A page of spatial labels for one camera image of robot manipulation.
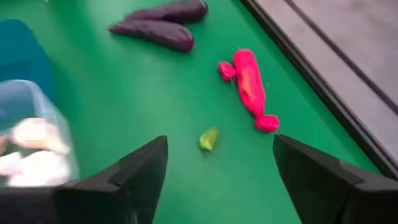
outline gray surface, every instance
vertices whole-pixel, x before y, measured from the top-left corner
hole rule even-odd
[[[286,2],[281,0],[257,0],[257,2],[299,48],[313,67],[322,74],[324,81],[335,90],[341,101],[351,108],[359,122],[369,130],[397,162],[397,115],[314,33]]]
[[[398,105],[398,1],[291,1]]]

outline green table surface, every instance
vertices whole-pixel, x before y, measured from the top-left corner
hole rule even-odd
[[[236,85],[216,70],[240,47],[256,54],[276,133],[378,172],[238,0],[208,0],[207,18],[188,26],[189,54],[107,31],[125,13],[165,1],[0,1],[0,19],[26,22],[52,62],[82,177],[165,134],[155,224],[300,223],[272,155],[274,134],[254,129]],[[198,140],[213,125],[217,146],[203,156]]]

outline blue container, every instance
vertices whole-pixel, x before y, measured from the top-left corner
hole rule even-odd
[[[32,31],[14,19],[0,22],[0,82],[5,80],[32,81],[55,102],[50,62]]]

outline small green vegetable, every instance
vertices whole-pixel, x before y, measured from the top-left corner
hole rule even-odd
[[[214,149],[214,145],[217,140],[218,132],[219,132],[218,127],[216,127],[216,126],[207,129],[205,131],[205,133],[203,133],[200,136],[200,139],[199,139],[200,147],[203,150],[208,150],[211,152]]]

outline purple eggplant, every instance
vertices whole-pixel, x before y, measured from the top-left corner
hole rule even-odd
[[[151,40],[181,52],[189,52],[195,45],[192,33],[172,22],[132,20],[122,21],[109,28],[115,34]]]
[[[208,6],[204,1],[175,1],[151,9],[141,9],[125,16],[125,20],[150,19],[187,24],[198,22],[207,14]]]

